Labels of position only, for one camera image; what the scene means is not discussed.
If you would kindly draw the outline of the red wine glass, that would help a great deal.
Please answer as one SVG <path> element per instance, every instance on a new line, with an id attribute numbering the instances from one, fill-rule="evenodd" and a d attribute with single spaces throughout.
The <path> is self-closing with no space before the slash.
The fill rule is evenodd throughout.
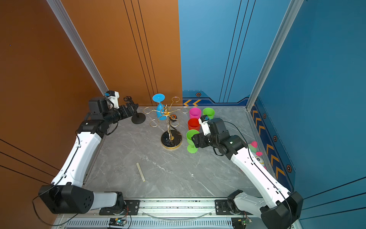
<path id="1" fill-rule="evenodd" d="M 188 129 L 189 130 L 197 130 L 200 131 L 201 125 L 199 123 L 199 119 L 191 118 L 188 121 Z"/>

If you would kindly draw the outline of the blue wine glass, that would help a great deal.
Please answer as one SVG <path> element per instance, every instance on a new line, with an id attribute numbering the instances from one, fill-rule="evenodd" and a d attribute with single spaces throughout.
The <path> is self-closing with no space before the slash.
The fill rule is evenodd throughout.
<path id="1" fill-rule="evenodd" d="M 162 101 L 165 99 L 164 94 L 155 94 L 152 97 L 152 100 L 158 104 L 156 108 L 156 115 L 158 120 L 166 120 L 166 116 L 164 116 L 164 106 L 162 105 Z"/>

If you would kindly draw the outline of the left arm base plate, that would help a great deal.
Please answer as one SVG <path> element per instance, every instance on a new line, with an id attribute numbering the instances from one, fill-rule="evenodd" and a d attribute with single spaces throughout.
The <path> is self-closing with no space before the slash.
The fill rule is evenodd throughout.
<path id="1" fill-rule="evenodd" d="M 140 200 L 132 199 L 125 200 L 123 207 L 113 206 L 108 208 L 102 208 L 99 211 L 99 215 L 101 216 L 137 216 L 140 207 Z"/>

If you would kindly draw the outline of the magenta wine glass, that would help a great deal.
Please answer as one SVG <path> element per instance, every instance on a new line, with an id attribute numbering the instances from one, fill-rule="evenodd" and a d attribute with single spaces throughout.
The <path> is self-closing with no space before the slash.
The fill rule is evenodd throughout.
<path id="1" fill-rule="evenodd" d="M 201 109 L 194 107 L 189 110 L 190 119 L 199 119 L 202 115 Z"/>

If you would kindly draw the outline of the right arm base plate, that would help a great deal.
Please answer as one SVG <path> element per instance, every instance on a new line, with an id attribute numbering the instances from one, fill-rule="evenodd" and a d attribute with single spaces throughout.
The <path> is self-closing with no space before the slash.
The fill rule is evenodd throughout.
<path id="1" fill-rule="evenodd" d="M 249 212 L 240 211 L 232 200 L 216 199 L 214 204 L 216 215 L 252 215 Z"/>

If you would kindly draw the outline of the green wine glass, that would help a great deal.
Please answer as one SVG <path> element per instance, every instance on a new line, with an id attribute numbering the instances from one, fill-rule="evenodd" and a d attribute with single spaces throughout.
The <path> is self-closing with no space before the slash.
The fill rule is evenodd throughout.
<path id="1" fill-rule="evenodd" d="M 209 119 L 214 119 L 214 115 L 215 115 L 215 110 L 207 107 L 202 111 L 203 115 L 207 115 L 209 117 Z"/>
<path id="2" fill-rule="evenodd" d="M 192 137 L 196 134 L 199 134 L 199 131 L 195 129 L 189 130 L 186 134 L 186 139 L 188 143 L 187 151 L 191 154 L 194 154 L 198 151 L 198 149 L 195 147 L 194 142 L 192 141 Z"/>

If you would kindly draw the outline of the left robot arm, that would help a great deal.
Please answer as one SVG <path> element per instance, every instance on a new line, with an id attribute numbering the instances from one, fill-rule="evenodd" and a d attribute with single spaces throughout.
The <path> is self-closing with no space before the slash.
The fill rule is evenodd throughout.
<path id="1" fill-rule="evenodd" d="M 108 91 L 103 97 L 89 101 L 89 112 L 76 130 L 75 143 L 63 167 L 37 195 L 53 214 L 85 214 L 104 210 L 120 215 L 127 212 L 121 192 L 93 192 L 83 188 L 84 178 L 102 139 L 109 135 L 112 124 L 137 113 L 138 104 L 130 96 L 125 105 L 118 104 L 118 94 Z"/>

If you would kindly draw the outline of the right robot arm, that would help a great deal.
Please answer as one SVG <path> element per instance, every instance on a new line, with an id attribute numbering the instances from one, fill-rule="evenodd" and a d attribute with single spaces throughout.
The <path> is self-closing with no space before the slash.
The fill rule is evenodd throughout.
<path id="1" fill-rule="evenodd" d="M 300 218 L 302 196 L 298 192 L 290 192 L 273 178 L 257 161 L 247 142 L 229 134 L 221 118 L 209 119 L 203 115 L 199 124 L 202 132 L 192 136 L 195 147 L 212 147 L 219 151 L 219 156 L 227 157 L 238 166 L 261 194 L 257 198 L 238 189 L 227 197 L 229 211 L 234 215 L 251 213 L 259 217 L 268 229 L 289 229 Z"/>

